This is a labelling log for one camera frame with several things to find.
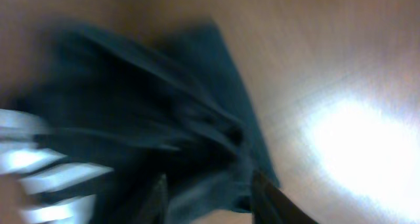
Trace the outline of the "black Nike t-shirt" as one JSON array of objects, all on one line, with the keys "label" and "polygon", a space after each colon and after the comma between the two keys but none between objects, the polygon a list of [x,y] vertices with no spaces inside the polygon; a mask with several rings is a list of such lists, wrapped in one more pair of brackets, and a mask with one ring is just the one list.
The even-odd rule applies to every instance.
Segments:
[{"label": "black Nike t-shirt", "polygon": [[159,174],[166,223],[251,212],[254,171],[279,186],[215,25],[147,46],[69,23],[43,30],[40,45],[44,80],[1,111],[2,223],[131,223]]}]

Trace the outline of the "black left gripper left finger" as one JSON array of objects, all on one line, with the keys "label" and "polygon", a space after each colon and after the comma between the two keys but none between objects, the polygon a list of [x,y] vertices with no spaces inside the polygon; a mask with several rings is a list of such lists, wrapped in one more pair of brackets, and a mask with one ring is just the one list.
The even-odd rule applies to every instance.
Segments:
[{"label": "black left gripper left finger", "polygon": [[159,174],[137,194],[131,224],[166,224],[168,202],[167,176]]}]

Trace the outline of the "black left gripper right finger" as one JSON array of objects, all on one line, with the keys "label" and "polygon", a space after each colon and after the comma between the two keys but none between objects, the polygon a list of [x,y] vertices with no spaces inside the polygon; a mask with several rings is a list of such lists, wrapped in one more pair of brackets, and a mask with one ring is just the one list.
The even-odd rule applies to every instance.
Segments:
[{"label": "black left gripper right finger", "polygon": [[253,224],[318,224],[259,171],[251,184]]}]

